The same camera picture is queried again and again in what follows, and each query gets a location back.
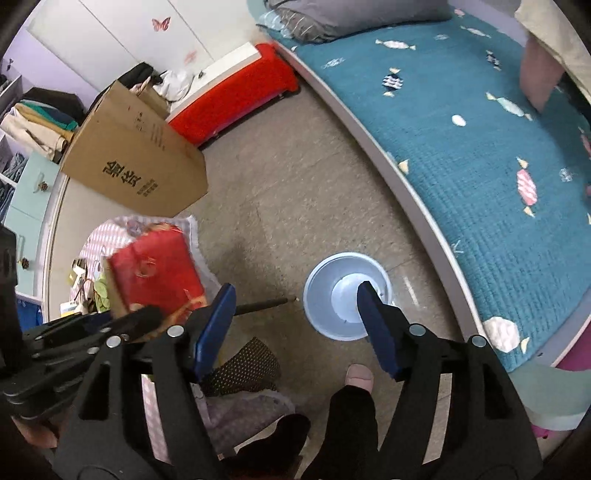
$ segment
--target metal screw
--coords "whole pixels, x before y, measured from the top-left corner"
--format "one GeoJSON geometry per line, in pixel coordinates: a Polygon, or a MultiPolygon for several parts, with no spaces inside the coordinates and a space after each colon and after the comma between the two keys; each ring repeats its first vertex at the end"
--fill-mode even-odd
{"type": "Polygon", "coordinates": [[[121,337],[113,335],[112,337],[107,338],[107,347],[115,348],[121,344],[121,337]]]}
{"type": "Polygon", "coordinates": [[[480,335],[475,335],[472,337],[472,345],[477,346],[478,348],[482,348],[486,346],[486,338],[480,335]]]}
{"type": "Polygon", "coordinates": [[[414,335],[415,337],[422,337],[423,335],[425,335],[425,333],[427,333],[425,327],[419,325],[418,323],[411,325],[408,331],[411,335],[414,335]]]}
{"type": "Polygon", "coordinates": [[[168,330],[166,330],[168,336],[170,337],[180,337],[184,333],[184,328],[181,325],[172,325],[168,330]]]}

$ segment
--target light blue drawer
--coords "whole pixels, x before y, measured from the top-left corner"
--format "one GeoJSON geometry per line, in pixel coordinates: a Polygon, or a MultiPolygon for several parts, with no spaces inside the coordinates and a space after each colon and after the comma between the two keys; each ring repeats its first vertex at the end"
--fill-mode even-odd
{"type": "Polygon", "coordinates": [[[10,228],[17,236],[17,292],[35,296],[37,244],[41,234],[41,222],[10,206],[4,219],[4,226],[10,228]],[[21,265],[23,258],[29,262],[26,270],[21,265]]]}
{"type": "Polygon", "coordinates": [[[18,181],[11,207],[43,221],[49,195],[59,171],[59,165],[33,152],[18,181]]]}

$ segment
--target light blue bowl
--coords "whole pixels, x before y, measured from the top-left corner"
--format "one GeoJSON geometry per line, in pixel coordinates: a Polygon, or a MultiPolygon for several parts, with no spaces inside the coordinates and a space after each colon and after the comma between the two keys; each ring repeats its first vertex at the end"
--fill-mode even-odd
{"type": "Polygon", "coordinates": [[[384,303],[392,302],[388,274],[373,258],[343,252],[320,262],[306,281],[304,311],[312,326],[333,340],[359,340],[367,336],[357,310],[357,288],[370,281],[384,303]]]}

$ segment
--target person's hand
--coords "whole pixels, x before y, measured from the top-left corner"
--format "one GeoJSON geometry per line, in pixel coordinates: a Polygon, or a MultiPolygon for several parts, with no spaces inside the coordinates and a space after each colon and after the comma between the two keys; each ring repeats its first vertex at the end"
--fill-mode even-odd
{"type": "Polygon", "coordinates": [[[47,427],[44,427],[43,425],[39,425],[37,423],[23,423],[14,417],[12,418],[12,421],[17,426],[18,431],[21,432],[21,435],[25,437],[25,440],[29,444],[39,448],[57,447],[57,438],[55,434],[47,427]]]}

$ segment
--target black pants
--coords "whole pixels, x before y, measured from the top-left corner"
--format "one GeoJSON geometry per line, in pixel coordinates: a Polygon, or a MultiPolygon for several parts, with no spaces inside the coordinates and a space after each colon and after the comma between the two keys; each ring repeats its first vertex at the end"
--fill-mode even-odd
{"type": "MultiPolygon", "coordinates": [[[[310,421],[295,414],[282,418],[266,439],[240,449],[222,462],[233,476],[285,475],[299,455],[310,421]]],[[[371,395],[346,386],[330,400],[329,419],[320,451],[302,480],[364,480],[378,452],[378,424],[371,395]]]]}

